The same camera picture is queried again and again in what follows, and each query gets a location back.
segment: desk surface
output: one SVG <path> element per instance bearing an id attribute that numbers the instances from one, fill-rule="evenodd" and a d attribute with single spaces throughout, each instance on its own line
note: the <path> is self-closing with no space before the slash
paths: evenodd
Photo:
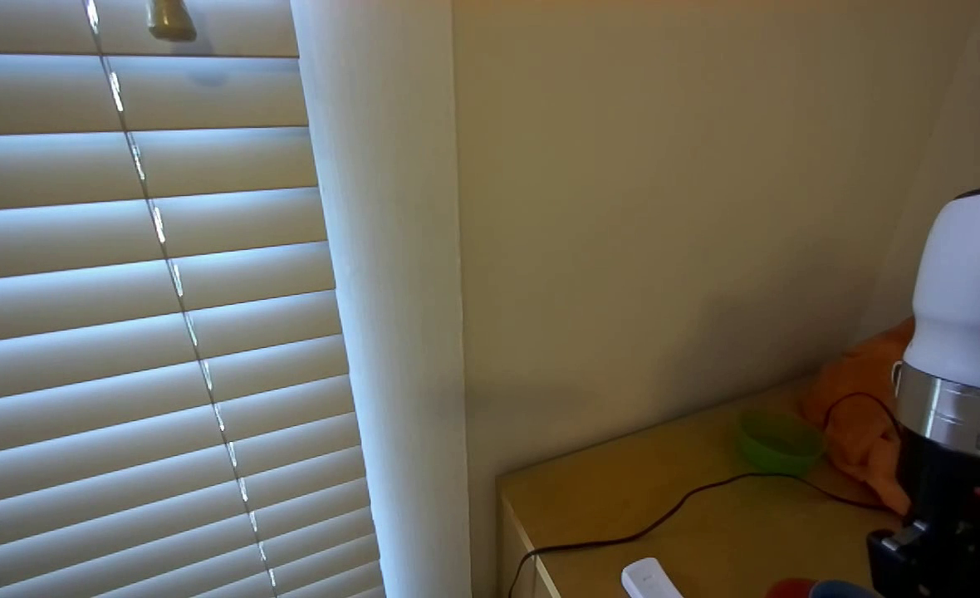
<path id="1" fill-rule="evenodd" d="M 756 393 L 500 478 L 500 585 L 530 545 L 618 537 L 645 528 L 688 489 L 750 471 L 733 447 L 750 405 L 789 407 L 806 383 Z M 872 502 L 817 463 L 810 482 Z M 519 595 L 625 595 L 621 566 L 653 554 L 684 598 L 756 598 L 779 576 L 865 585 L 864 533 L 896 517 L 829 502 L 801 482 L 745 478 L 692 498 L 634 545 L 545 554 L 523 563 Z"/>

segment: orange cloth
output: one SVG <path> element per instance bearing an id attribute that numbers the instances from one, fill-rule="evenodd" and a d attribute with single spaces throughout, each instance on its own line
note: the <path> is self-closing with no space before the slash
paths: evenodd
<path id="1" fill-rule="evenodd" d="M 824 428 L 827 459 L 864 482 L 890 511 L 907 513 L 911 494 L 896 482 L 901 435 L 892 428 L 890 367 L 901 360 L 914 323 L 901 323 L 827 360 L 798 400 Z"/>

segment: white window blind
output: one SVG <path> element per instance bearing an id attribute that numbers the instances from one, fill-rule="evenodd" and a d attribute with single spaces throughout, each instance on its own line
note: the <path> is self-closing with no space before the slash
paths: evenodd
<path id="1" fill-rule="evenodd" d="M 288 3 L 91 6 L 0 0 L 0 595 L 381 595 Z"/>

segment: green object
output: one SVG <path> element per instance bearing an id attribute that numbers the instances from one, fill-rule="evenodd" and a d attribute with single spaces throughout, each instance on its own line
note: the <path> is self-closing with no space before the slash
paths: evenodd
<path id="1" fill-rule="evenodd" d="M 756 471 L 803 476 L 821 460 L 824 438 L 789 413 L 750 407 L 740 416 L 740 456 Z"/>

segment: window blind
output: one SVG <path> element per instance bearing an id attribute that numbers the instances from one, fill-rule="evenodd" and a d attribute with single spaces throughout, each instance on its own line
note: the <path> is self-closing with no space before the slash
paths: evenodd
<path id="1" fill-rule="evenodd" d="M 0 0 L 0 595 L 381 595 L 288 3 L 185 6 Z"/>

